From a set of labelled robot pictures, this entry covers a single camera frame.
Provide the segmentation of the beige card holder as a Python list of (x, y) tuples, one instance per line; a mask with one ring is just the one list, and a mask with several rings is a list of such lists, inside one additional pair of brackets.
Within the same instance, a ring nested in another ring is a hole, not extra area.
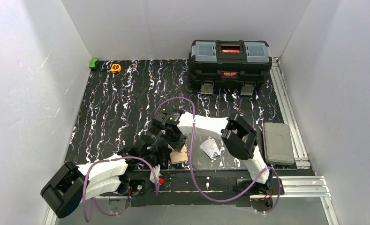
[(172, 165), (188, 162), (189, 158), (187, 154), (187, 146), (185, 144), (179, 151), (174, 150), (171, 145), (168, 145), (168, 147), (172, 150), (170, 153), (170, 163)]

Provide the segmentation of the white card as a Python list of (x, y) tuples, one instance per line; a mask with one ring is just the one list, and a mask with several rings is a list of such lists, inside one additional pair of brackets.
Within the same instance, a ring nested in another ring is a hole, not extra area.
[(220, 148), (214, 139), (208, 139), (200, 145), (200, 149), (210, 158), (214, 159), (221, 155)]

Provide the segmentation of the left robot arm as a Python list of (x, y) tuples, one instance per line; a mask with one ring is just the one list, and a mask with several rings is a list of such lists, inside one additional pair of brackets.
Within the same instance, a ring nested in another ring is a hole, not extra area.
[(41, 197), (58, 218), (76, 210), (80, 203), (116, 193), (127, 197), (142, 195), (146, 182), (156, 187), (163, 183), (160, 169), (168, 165), (171, 146), (163, 139), (142, 135), (112, 156), (94, 163), (65, 163), (40, 191)]

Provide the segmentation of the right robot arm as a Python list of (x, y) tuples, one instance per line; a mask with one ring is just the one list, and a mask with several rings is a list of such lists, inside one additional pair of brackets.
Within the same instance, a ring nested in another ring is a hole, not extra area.
[(270, 188), (272, 175), (261, 156), (257, 133), (242, 116), (231, 114), (226, 118), (212, 118), (173, 110), (171, 113), (157, 112), (151, 124), (152, 132), (161, 134), (176, 152), (185, 145), (187, 133), (220, 139), (230, 155), (246, 166), (256, 184)]

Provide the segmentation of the silver toolbox latch left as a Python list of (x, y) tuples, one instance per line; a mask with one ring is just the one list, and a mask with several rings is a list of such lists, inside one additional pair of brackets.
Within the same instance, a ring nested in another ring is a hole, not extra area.
[(213, 95), (214, 94), (214, 82), (206, 81), (201, 83), (200, 88), (201, 95)]

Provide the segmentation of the silver toolbox latch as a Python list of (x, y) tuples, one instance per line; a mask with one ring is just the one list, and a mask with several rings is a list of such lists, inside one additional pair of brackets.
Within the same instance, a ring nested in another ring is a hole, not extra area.
[(252, 96), (254, 93), (255, 85), (251, 83), (246, 83), (242, 86), (240, 95), (241, 96)]
[(214, 82), (206, 81), (201, 83), (200, 88), (201, 95), (213, 95), (214, 94)]

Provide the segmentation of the yellow tape measure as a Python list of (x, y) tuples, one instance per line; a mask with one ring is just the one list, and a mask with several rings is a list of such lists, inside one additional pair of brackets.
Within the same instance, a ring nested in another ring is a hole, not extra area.
[(122, 68), (121, 68), (120, 64), (116, 63), (116, 64), (111, 65), (111, 68), (110, 68), (111, 73), (116, 74), (116, 73), (121, 72), (121, 70), (122, 70)]

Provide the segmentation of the black plastic toolbox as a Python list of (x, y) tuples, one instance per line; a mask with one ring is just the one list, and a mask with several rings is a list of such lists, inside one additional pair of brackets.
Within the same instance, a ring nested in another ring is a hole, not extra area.
[(241, 91), (251, 83), (255, 92), (267, 81), (271, 68), (270, 48), (263, 40), (194, 40), (188, 58), (189, 83), (198, 90), (202, 82), (212, 81), (214, 91)]

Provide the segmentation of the silver toolbox latch right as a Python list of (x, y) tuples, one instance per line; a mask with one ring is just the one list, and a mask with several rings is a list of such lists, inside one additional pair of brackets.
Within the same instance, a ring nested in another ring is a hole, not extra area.
[(240, 95), (241, 96), (252, 96), (254, 93), (255, 85), (251, 83), (246, 83), (242, 86)]

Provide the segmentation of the green plastic object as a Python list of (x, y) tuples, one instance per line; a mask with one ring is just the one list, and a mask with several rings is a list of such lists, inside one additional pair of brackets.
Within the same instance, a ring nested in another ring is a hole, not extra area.
[(97, 69), (99, 59), (98, 58), (92, 58), (90, 63), (89, 63), (89, 68), (90, 70), (95, 70)]

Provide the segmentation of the grey pad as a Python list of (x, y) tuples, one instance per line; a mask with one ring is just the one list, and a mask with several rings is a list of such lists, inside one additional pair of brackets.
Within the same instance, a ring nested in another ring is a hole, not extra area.
[(293, 165), (295, 157), (290, 128), (284, 123), (267, 122), (263, 125), (264, 154), (266, 163)]

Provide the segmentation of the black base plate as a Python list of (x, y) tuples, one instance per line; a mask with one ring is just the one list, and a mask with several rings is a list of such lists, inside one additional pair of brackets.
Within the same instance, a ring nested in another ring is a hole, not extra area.
[[(207, 196), (224, 200), (232, 198), (243, 191), (250, 183), (246, 170), (196, 170), (195, 179), (200, 189)], [(149, 181), (150, 171), (134, 170), (125, 173), (125, 178), (140, 180), (141, 191), (135, 192), (131, 201), (133, 207), (153, 205), (210, 205), (213, 202), (203, 197), (196, 189), (188, 170), (163, 170), (163, 184), (159, 193)]]

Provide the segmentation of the aluminium frame rail right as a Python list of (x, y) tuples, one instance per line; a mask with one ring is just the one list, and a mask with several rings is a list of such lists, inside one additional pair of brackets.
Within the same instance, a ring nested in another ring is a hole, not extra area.
[(297, 165), (297, 168), (310, 169), (311, 164), (301, 133), (297, 125), (297, 121), (291, 106), (290, 99), (288, 97), (284, 76), (280, 67), (280, 60), (278, 57), (275, 57), (272, 60), (272, 68), (270, 74), (274, 90), (276, 92), (276, 97), (279, 103), (282, 118), (284, 120), (284, 123), (289, 126), (290, 137), (293, 146), (293, 154), (295, 157), (295, 163)]

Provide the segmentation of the aluminium frame rail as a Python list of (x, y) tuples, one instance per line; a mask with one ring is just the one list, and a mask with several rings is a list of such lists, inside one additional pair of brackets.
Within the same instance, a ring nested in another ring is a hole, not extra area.
[(290, 99), (288, 97), (284, 76), (280, 67), (280, 60), (278, 57), (275, 57), (272, 60), (272, 68), (270, 74), (274, 90), (276, 92), (276, 97), (279, 103), (282, 118), (284, 120), (284, 123), (289, 126), (290, 137), (293, 146), (293, 154), (295, 157), (295, 163), (297, 165), (297, 168), (310, 169), (311, 164), (301, 133), (297, 125), (297, 121), (291, 106)]
[[(105, 200), (106, 202), (130, 199), (134, 197), (133, 187), (141, 191), (143, 186), (140, 180), (129, 181), (128, 191), (124, 194), (105, 193), (95, 196), (95, 200)], [(257, 192), (253, 186), (241, 197), (227, 202), (228, 205), (237, 207), (252, 207), (256, 212), (267, 212), (273, 208), (275, 198), (320, 198), (326, 207), (326, 215), (331, 212), (331, 194), (323, 176), (284, 176), (273, 177), (271, 187), (268, 191)]]

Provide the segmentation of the aluminium frame rail front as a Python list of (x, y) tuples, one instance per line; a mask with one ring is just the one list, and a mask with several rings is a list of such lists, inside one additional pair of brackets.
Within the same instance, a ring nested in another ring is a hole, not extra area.
[[(124, 194), (105, 193), (95, 196), (95, 200), (105, 200), (106, 202), (130, 199), (134, 197), (133, 187), (141, 191), (143, 186), (140, 180), (129, 181), (128, 191)], [(227, 202), (228, 205), (237, 207), (252, 207), (256, 212), (267, 212), (273, 208), (275, 198), (320, 198), (326, 207), (326, 215), (331, 212), (331, 194), (323, 176), (284, 176), (273, 177), (271, 187), (268, 191), (257, 192), (253, 186), (241, 197)]]

